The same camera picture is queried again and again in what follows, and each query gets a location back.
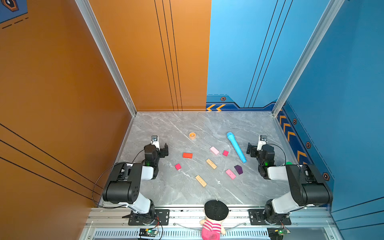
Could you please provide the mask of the red wood block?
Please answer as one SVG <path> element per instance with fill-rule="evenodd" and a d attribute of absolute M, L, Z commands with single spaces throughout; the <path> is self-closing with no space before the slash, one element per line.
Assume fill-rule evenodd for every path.
<path fill-rule="evenodd" d="M 183 158 L 192 159 L 193 158 L 193 154 L 192 153 L 183 153 Z"/>

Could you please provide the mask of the light pink wood block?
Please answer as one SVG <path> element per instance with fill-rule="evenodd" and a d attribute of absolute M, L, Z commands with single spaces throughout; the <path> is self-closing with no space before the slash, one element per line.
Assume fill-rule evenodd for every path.
<path fill-rule="evenodd" d="M 218 155 L 220 152 L 215 148 L 215 147 L 211 147 L 210 148 L 210 151 L 215 154 L 215 155 Z"/>

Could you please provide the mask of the natural wood block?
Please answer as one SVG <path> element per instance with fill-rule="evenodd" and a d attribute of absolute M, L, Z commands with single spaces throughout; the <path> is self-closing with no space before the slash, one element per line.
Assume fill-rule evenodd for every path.
<path fill-rule="evenodd" d="M 217 165 L 214 164 L 214 162 L 213 162 L 212 160 L 207 159 L 206 162 L 207 162 L 207 164 L 208 164 L 211 168 L 213 168 L 214 170 L 217 168 Z"/>
<path fill-rule="evenodd" d="M 200 176 L 200 175 L 197 175 L 196 176 L 196 180 L 200 183 L 200 185 L 202 186 L 202 187 L 206 187 L 207 186 L 207 183 L 203 180 L 203 178 Z"/>

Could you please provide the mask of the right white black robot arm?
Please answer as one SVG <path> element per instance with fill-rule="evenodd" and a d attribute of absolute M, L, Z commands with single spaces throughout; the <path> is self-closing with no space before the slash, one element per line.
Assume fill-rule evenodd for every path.
<path fill-rule="evenodd" d="M 247 154 L 256 158 L 265 180 L 286 181 L 288 193 L 266 202 L 263 210 L 249 210 L 252 225 L 290 224 L 290 213 L 306 207 L 331 204 L 333 193 L 315 165 L 275 165 L 272 145 L 248 144 Z"/>

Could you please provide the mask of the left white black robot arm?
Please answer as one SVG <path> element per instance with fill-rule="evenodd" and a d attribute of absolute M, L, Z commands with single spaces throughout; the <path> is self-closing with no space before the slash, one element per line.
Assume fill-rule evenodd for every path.
<path fill-rule="evenodd" d="M 144 154 L 143 162 L 117 163 L 112 167 L 102 197 L 106 202 L 131 209 L 133 220 L 150 225 L 156 219 L 155 205 L 140 193 L 141 181 L 156 179 L 160 159 L 169 155 L 169 146 L 165 144 L 158 149 L 155 145 L 146 145 Z"/>

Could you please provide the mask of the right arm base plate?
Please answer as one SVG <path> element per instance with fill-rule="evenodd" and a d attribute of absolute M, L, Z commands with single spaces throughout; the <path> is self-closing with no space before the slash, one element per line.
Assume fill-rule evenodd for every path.
<path fill-rule="evenodd" d="M 285 215 L 273 215 L 267 217 L 264 209 L 249 209 L 249 220 L 252 226 L 261 226 L 261 225 L 285 225 L 290 226 L 292 224 L 290 216 Z"/>

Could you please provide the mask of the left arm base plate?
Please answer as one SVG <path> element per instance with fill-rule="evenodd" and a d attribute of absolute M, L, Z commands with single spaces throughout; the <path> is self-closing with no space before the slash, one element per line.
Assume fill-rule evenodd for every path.
<path fill-rule="evenodd" d="M 169 209 L 155 209 L 151 214 L 140 215 L 132 213 L 129 217 L 129 226 L 155 226 L 157 223 L 167 226 L 170 219 Z"/>

